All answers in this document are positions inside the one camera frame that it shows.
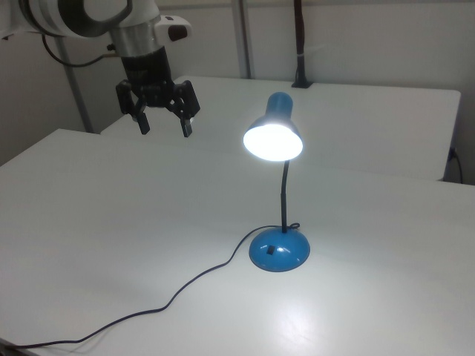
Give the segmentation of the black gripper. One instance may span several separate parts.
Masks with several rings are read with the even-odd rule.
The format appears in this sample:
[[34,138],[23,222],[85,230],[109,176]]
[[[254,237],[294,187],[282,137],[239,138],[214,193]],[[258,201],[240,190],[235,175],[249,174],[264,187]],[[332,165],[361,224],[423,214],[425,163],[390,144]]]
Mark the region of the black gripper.
[[[122,114],[130,115],[139,125],[140,133],[146,135],[150,131],[144,112],[146,105],[167,108],[179,118],[184,137],[190,137],[191,119],[200,111],[200,104],[189,80],[173,83],[166,49],[161,47],[144,56],[122,57],[121,60],[127,76],[127,80],[116,85]],[[138,98],[136,102],[132,93]]]

